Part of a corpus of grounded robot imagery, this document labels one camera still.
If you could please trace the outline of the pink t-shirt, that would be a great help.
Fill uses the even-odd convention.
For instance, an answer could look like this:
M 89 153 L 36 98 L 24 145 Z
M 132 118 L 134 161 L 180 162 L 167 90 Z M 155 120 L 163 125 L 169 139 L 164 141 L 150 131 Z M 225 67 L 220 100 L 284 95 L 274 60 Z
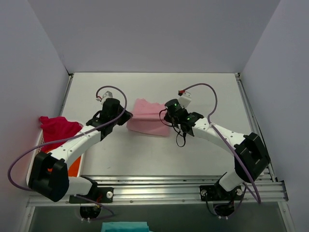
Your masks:
M 161 122 L 163 119 L 163 116 L 159 115 L 161 110 L 165 110 L 163 104 L 136 99 L 132 110 L 133 117 L 126 124 L 127 129 L 148 135 L 168 137 L 170 129 Z

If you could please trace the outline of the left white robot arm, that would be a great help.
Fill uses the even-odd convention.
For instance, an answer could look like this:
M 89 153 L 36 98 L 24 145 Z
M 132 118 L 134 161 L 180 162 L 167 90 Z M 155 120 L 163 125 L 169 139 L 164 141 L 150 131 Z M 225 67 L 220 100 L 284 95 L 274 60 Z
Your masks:
M 70 177 L 69 168 L 93 145 L 109 135 L 114 126 L 127 123 L 133 114 L 120 101 L 108 98 L 102 109 L 86 122 L 73 139 L 50 152 L 39 152 L 29 168 L 28 187 L 44 197 L 58 202 L 66 195 L 80 196 L 91 203 L 102 197 L 96 181 L 85 177 Z

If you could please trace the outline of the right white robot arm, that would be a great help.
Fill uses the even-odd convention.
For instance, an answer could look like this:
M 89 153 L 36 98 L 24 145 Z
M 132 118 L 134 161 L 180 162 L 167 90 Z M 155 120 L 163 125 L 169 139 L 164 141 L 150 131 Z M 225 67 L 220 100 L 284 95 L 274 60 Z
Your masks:
M 270 156 L 258 134 L 245 135 L 214 124 L 199 113 L 189 113 L 177 99 L 165 103 L 165 108 L 167 122 L 180 126 L 185 134 L 217 145 L 234 157 L 234 169 L 223 174 L 215 184 L 217 198 L 224 200 L 240 184 L 253 183 L 270 164 Z

